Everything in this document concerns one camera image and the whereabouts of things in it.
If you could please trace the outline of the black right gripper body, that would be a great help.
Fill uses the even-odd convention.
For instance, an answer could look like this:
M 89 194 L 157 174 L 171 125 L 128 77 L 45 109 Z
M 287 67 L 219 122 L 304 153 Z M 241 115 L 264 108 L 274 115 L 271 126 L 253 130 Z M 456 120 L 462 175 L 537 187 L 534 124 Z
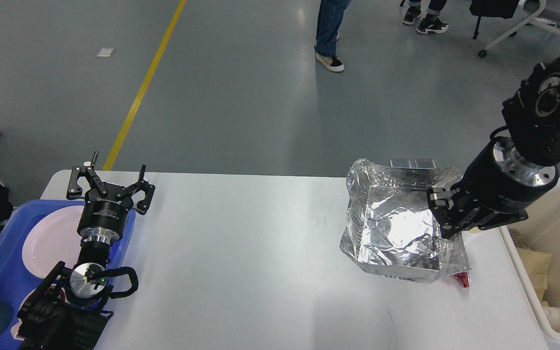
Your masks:
M 528 161 L 509 137 L 489 141 L 451 189 L 456 209 L 465 209 L 466 220 L 496 213 L 525 212 L 526 208 L 556 186 L 556 166 Z

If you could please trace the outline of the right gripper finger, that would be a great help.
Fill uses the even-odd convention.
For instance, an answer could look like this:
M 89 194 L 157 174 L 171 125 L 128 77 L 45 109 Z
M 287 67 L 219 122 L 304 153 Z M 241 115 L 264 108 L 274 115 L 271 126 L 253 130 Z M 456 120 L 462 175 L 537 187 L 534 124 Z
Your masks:
M 460 192 L 460 188 L 429 188 L 426 190 L 427 204 L 437 220 L 443 239 L 451 239 L 462 231 L 469 230 L 470 223 L 466 220 L 465 209 L 456 209 L 453 196 Z
M 527 212 L 518 213 L 496 213 L 490 212 L 486 215 L 477 216 L 473 218 L 468 224 L 465 225 L 465 231 L 472 228 L 480 230 L 489 230 L 492 228 L 499 228 L 516 222 L 525 221 L 528 218 Z

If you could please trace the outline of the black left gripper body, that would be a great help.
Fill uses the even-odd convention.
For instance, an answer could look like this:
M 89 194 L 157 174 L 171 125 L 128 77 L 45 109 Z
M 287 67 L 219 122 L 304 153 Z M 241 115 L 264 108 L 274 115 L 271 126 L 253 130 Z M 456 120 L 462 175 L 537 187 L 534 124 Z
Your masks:
M 86 241 L 98 240 L 113 244 L 120 241 L 127 224 L 128 212 L 133 208 L 133 200 L 126 195 L 100 196 L 98 189 L 85 193 L 77 232 Z

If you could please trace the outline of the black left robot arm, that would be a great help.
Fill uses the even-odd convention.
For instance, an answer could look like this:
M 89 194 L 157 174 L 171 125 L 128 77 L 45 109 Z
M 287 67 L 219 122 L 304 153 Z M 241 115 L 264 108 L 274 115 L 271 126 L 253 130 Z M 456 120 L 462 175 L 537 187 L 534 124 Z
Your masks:
M 67 199 L 84 199 L 77 233 L 81 237 L 73 268 L 58 262 L 18 310 L 21 350 L 93 350 L 113 312 L 109 299 L 126 298 L 139 288 L 134 268 L 108 268 L 112 246 L 123 238 L 127 217 L 145 215 L 155 186 L 144 178 L 122 186 L 102 181 L 91 161 L 71 171 Z

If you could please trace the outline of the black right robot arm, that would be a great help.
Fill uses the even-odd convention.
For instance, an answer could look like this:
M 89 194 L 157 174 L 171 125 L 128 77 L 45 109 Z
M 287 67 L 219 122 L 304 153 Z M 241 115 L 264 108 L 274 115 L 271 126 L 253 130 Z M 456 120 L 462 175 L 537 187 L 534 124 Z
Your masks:
M 538 63 L 503 103 L 505 125 L 450 189 L 430 188 L 427 203 L 443 238 L 527 219 L 526 208 L 554 188 L 560 163 L 560 57 Z

